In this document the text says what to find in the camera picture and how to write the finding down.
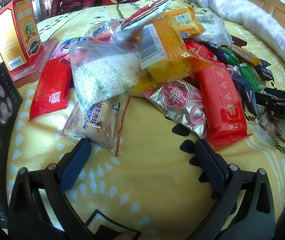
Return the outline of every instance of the white quilt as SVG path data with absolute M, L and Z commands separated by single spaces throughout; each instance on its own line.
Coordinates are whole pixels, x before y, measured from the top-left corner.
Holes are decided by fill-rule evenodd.
M 285 62 L 285 30 L 262 8 L 247 0 L 190 0 L 212 8 L 224 20 L 243 25 L 265 41 Z

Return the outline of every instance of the pile of snacks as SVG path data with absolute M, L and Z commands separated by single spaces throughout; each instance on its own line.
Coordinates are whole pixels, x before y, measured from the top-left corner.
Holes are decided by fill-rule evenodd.
M 101 22 L 86 37 L 58 47 L 39 81 L 30 119 L 67 107 L 72 75 L 78 103 L 62 134 L 88 138 L 116 155 L 128 95 L 138 94 L 215 147 L 250 136 L 242 98 L 273 142 L 277 120 L 256 103 L 256 94 L 274 80 L 270 64 L 247 51 L 247 42 L 231 36 L 214 12 L 166 11 L 170 2 L 157 0 L 123 22 Z

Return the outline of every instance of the white granules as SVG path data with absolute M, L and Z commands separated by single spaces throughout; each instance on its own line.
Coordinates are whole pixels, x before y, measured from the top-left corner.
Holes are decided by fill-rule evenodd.
M 139 70 L 140 55 L 136 51 L 103 57 L 79 66 L 74 72 L 74 81 L 82 112 L 135 86 Z

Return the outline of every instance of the qr code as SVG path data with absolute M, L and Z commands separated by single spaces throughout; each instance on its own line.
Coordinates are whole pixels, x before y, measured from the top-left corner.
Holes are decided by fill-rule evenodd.
M 60 94 L 61 91 L 52 93 L 52 95 L 49 97 L 49 102 L 51 102 L 52 104 L 60 102 Z

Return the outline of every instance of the metal screw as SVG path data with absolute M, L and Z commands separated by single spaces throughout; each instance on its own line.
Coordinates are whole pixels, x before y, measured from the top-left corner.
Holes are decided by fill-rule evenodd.
M 230 168 L 232 171 L 238 170 L 238 167 L 237 167 L 236 164 L 230 164 L 230 165 L 229 165 L 229 168 Z
M 261 175 L 265 175 L 265 174 L 266 174 L 266 171 L 265 171 L 264 169 L 260 168 L 260 169 L 259 169 L 259 173 L 260 173 Z
M 25 167 L 22 167 L 18 172 L 19 174 L 24 174 L 27 171 Z
M 47 166 L 47 169 L 49 169 L 50 171 L 52 171 L 52 170 L 54 170 L 56 167 L 57 167 L 57 164 L 56 164 L 56 163 L 50 163 L 50 164 Z

